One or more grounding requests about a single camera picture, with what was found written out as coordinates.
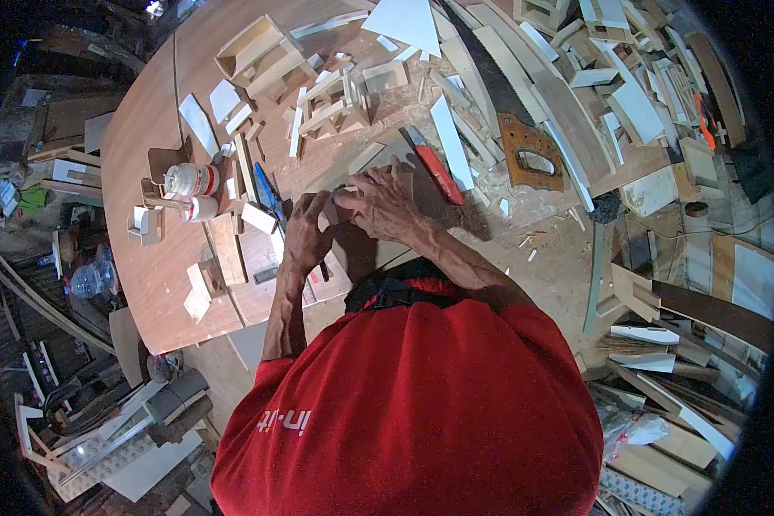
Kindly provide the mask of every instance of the green cloth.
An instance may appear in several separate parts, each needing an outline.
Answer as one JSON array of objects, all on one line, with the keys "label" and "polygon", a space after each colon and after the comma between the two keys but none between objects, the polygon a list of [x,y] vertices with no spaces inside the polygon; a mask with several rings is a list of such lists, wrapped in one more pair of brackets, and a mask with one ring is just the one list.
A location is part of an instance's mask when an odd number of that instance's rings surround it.
[{"label": "green cloth", "polygon": [[21,199],[17,201],[17,205],[24,210],[42,212],[46,206],[47,193],[49,191],[41,188],[40,184],[32,185],[25,190],[21,190]]}]

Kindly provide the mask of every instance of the hand saw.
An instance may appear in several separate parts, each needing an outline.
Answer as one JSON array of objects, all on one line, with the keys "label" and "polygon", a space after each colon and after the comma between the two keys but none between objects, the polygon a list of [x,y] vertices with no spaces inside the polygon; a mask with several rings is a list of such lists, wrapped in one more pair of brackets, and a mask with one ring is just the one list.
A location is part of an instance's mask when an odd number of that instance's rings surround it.
[{"label": "hand saw", "polygon": [[[498,114],[499,128],[507,163],[507,175],[511,186],[526,184],[534,189],[564,190],[565,165],[559,155],[556,142],[536,128],[533,117],[507,81],[502,69],[485,49],[453,8],[442,3],[442,7],[456,32],[461,36],[464,47],[479,70],[485,82],[490,101]],[[539,160],[547,160],[552,166]]]}]

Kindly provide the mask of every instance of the plastic bag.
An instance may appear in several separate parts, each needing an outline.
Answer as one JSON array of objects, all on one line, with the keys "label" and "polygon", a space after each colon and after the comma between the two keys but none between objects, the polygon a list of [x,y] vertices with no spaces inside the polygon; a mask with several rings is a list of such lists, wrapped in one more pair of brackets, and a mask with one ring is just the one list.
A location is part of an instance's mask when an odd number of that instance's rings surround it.
[{"label": "plastic bag", "polygon": [[619,447],[627,439],[626,432],[636,421],[636,417],[608,400],[595,398],[593,402],[596,405],[605,441],[602,459],[607,462],[618,455]]},{"label": "plastic bag", "polygon": [[625,435],[628,444],[650,444],[671,433],[668,422],[656,414],[642,414]]}]

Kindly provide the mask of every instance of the red t-shirt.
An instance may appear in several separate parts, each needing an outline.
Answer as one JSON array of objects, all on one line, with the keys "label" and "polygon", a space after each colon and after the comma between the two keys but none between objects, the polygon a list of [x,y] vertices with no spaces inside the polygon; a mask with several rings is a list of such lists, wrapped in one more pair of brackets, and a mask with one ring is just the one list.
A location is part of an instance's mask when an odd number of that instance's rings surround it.
[{"label": "red t-shirt", "polygon": [[261,362],[211,485],[227,515],[588,514],[602,446],[544,312],[419,302]]}]

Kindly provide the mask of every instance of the hand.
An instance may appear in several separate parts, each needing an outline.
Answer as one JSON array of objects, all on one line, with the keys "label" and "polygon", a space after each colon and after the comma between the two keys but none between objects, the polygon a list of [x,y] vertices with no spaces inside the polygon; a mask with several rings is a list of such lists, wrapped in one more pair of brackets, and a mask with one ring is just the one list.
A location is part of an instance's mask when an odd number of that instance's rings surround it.
[{"label": "hand", "polygon": [[408,244],[409,238],[427,218],[404,191],[399,174],[401,162],[390,158],[390,169],[369,169],[350,176],[349,183],[358,191],[338,190],[332,201],[356,212],[353,224],[373,239]]},{"label": "hand", "polygon": [[289,217],[284,240],[284,259],[280,268],[307,277],[332,248],[335,226],[319,231],[319,214],[330,192],[305,193]]}]

